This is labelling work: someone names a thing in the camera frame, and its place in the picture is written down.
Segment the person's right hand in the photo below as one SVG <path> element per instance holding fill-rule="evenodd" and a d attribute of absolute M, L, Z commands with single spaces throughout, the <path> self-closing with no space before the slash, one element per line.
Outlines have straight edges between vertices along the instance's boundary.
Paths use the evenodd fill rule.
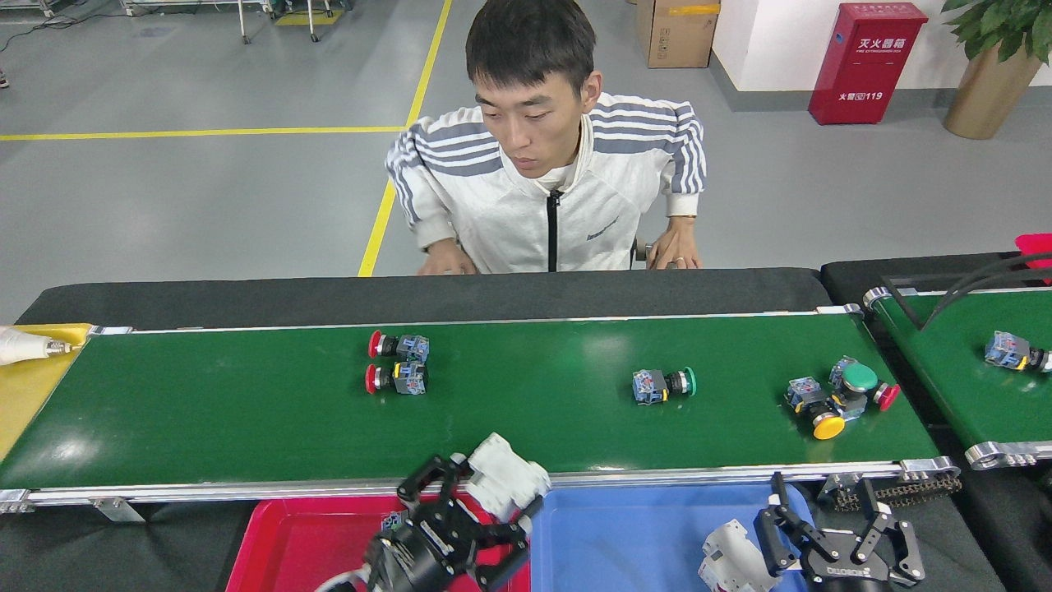
<path fill-rule="evenodd" d="M 456 238 L 444 238 L 425 248 L 426 258 L 417 275 L 476 275 L 473 259 Z"/>

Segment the person's left hand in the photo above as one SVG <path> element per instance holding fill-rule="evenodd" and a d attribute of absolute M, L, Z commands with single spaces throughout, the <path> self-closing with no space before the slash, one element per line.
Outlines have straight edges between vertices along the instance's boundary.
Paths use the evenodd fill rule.
<path fill-rule="evenodd" d="M 703 266 L 695 237 L 695 216 L 669 216 L 667 229 L 647 258 L 650 270 L 691 270 Z"/>

